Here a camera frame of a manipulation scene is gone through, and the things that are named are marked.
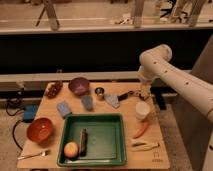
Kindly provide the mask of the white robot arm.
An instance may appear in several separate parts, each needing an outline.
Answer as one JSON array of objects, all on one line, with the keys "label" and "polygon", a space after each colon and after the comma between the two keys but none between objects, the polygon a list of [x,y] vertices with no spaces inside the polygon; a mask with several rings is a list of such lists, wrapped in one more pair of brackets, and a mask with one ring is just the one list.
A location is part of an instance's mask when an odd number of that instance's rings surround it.
[{"label": "white robot arm", "polygon": [[169,63],[172,49],[162,44],[140,54],[139,80],[151,84],[160,78],[213,123],[213,85]]}]

